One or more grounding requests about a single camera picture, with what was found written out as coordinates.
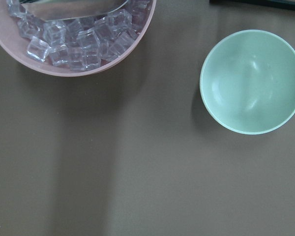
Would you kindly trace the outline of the clear ice cubes pile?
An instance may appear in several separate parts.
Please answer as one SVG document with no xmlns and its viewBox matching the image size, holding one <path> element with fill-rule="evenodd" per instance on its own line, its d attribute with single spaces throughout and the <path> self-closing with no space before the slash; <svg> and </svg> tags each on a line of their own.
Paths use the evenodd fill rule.
<svg viewBox="0 0 295 236">
<path fill-rule="evenodd" d="M 97 70 L 134 48 L 152 6 L 149 0 L 121 0 L 109 10 L 85 17 L 47 21 L 25 8 L 24 0 L 5 3 L 26 42 L 26 57 L 75 72 Z"/>
</svg>

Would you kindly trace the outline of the mint green bowl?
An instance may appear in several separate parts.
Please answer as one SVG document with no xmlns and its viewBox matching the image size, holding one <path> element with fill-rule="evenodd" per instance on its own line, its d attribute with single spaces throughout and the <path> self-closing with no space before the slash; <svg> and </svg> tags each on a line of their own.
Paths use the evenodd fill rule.
<svg viewBox="0 0 295 236">
<path fill-rule="evenodd" d="M 233 33 L 207 55 L 199 89 L 221 126 L 246 135 L 276 130 L 295 114 L 295 49 L 268 31 Z"/>
</svg>

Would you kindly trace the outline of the metal ice scoop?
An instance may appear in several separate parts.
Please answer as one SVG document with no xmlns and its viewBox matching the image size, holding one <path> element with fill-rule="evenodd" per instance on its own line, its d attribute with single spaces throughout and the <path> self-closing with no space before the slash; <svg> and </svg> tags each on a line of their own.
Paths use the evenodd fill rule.
<svg viewBox="0 0 295 236">
<path fill-rule="evenodd" d="M 127 0 L 21 0 L 19 3 L 43 21 L 68 20 L 105 15 L 128 3 Z"/>
</svg>

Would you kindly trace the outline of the pink bowl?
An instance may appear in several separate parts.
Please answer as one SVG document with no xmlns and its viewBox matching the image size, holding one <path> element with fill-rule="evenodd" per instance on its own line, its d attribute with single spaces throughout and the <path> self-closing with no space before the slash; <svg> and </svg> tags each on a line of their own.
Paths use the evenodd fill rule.
<svg viewBox="0 0 295 236">
<path fill-rule="evenodd" d="M 155 7 L 156 1 L 152 0 L 146 10 L 145 24 L 134 43 L 117 59 L 94 70 L 75 72 L 64 67 L 54 67 L 47 62 L 41 63 L 26 56 L 27 40 L 19 36 L 16 24 L 8 15 L 6 3 L 3 0 L 0 0 L 0 46 L 17 62 L 42 74 L 58 77 L 79 77 L 97 74 L 120 63 L 137 47 L 150 25 Z"/>
</svg>

